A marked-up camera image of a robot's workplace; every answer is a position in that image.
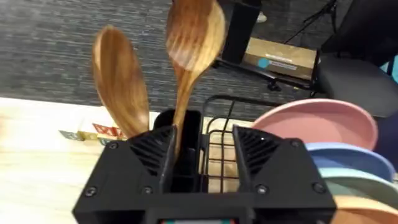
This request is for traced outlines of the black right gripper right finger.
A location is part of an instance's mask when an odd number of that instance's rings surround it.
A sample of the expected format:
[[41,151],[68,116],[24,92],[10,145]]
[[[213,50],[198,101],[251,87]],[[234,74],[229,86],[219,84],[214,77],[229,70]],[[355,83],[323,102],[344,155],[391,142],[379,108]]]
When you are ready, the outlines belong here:
[[336,203],[301,140],[237,125],[232,134],[253,223],[331,223]]

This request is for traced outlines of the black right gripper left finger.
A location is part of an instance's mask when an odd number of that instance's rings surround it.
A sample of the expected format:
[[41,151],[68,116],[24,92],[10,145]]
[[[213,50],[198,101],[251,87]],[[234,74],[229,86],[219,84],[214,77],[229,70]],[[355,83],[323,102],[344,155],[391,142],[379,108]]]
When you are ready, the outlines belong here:
[[145,223],[169,192],[177,128],[164,126],[104,147],[72,214],[78,223]]

